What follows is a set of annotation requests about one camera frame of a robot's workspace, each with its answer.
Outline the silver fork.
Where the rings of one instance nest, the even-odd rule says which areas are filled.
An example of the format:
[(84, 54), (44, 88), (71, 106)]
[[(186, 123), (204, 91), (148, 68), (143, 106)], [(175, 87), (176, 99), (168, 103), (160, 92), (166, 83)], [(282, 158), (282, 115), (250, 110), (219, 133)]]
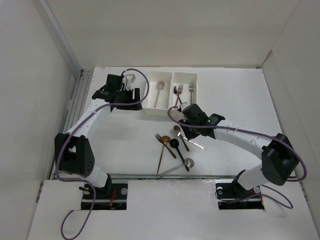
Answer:
[(190, 104), (193, 104), (194, 103), (194, 91), (195, 91), (195, 88), (194, 88), (194, 83), (190, 83), (189, 84), (189, 93), (190, 93)]
[(198, 144), (198, 143), (196, 143), (196, 142), (194, 142), (194, 141), (192, 141), (192, 140), (188, 140), (180, 131), (171, 129), (169, 132), (170, 132), (171, 134), (177, 136), (177, 137), (181, 137), (182, 139), (186, 140), (187, 142), (189, 142), (190, 144), (192, 144), (193, 146), (195, 146), (195, 147), (197, 147), (197, 148), (199, 148), (199, 149), (201, 149), (201, 150), (204, 149), (204, 147), (203, 147), (202, 145), (200, 145), (200, 144)]

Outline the copper spoon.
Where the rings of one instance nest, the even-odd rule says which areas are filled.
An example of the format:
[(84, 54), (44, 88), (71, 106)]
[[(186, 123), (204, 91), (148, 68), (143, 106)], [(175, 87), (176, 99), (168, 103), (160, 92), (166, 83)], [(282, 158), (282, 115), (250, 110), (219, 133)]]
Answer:
[(157, 139), (162, 143), (162, 150), (161, 150), (161, 154), (160, 154), (160, 158), (159, 158), (159, 162), (158, 162), (158, 167), (157, 167), (157, 172), (156, 172), (156, 174), (158, 175), (159, 171), (160, 171), (162, 159), (163, 159), (165, 146), (166, 146), (167, 143), (170, 142), (171, 139), (167, 135), (160, 136), (159, 134), (157, 134), (156, 136), (157, 136)]

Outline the beige spoon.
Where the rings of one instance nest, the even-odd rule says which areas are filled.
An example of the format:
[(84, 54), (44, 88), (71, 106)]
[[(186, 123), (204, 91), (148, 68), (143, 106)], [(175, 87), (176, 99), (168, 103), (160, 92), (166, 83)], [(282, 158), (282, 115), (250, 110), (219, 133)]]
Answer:
[(160, 96), (160, 93), (161, 91), (164, 89), (165, 87), (165, 83), (163, 81), (159, 81), (156, 85), (156, 88), (157, 88), (157, 94), (156, 94), (156, 98), (155, 98), (155, 101), (154, 101), (154, 108), (157, 107), (157, 104), (158, 104), (158, 100), (159, 100), (159, 96)]

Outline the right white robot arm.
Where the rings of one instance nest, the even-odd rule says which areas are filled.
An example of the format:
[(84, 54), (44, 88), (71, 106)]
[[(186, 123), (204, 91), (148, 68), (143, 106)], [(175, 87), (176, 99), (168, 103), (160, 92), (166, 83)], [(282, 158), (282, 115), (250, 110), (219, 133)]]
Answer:
[(299, 161), (291, 151), (289, 139), (282, 133), (275, 137), (249, 134), (223, 116), (213, 113), (208, 116), (196, 104), (183, 103), (179, 106), (183, 119), (179, 121), (188, 140), (198, 136), (233, 144), (255, 155), (261, 164), (242, 170), (227, 187), (237, 197), (243, 197), (251, 189), (266, 183), (284, 185)]

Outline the brown spoon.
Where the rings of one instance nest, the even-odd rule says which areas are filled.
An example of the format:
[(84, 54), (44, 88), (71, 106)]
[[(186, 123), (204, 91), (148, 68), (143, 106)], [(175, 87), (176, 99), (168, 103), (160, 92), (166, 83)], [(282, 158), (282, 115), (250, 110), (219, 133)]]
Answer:
[(182, 143), (183, 143), (185, 149), (189, 152), (190, 149), (189, 149), (189, 147), (187, 146), (187, 144), (186, 144), (186, 142), (185, 142), (185, 140), (184, 140), (184, 138), (183, 138), (183, 136), (182, 136), (181, 128), (180, 128), (178, 125), (175, 125), (175, 126), (173, 127), (173, 129), (174, 129), (176, 132), (179, 133), (178, 136), (179, 136), (180, 139), (182, 140)]

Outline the black spoon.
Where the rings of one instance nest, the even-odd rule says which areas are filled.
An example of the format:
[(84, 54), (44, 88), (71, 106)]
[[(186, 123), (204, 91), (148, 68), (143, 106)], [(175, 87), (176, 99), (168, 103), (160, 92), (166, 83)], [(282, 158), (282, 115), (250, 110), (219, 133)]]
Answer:
[(178, 153), (180, 159), (182, 160), (182, 162), (185, 163), (185, 159), (183, 158), (182, 153), (181, 153), (181, 151), (179, 149), (179, 144), (180, 144), (179, 141), (174, 138), (174, 139), (170, 140), (169, 144), (173, 149), (175, 149), (177, 151), (177, 153)]

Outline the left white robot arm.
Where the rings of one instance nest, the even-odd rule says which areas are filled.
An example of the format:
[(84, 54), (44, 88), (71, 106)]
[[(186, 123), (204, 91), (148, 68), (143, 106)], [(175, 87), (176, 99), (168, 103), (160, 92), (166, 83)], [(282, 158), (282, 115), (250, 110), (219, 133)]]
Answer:
[(94, 92), (80, 119), (66, 133), (59, 133), (54, 139), (57, 170), (89, 182), (94, 186), (94, 192), (103, 199), (111, 195), (111, 178), (96, 166), (90, 140), (114, 108), (129, 111), (142, 109), (140, 89), (132, 87), (135, 79), (134, 74), (108, 74), (105, 85)]

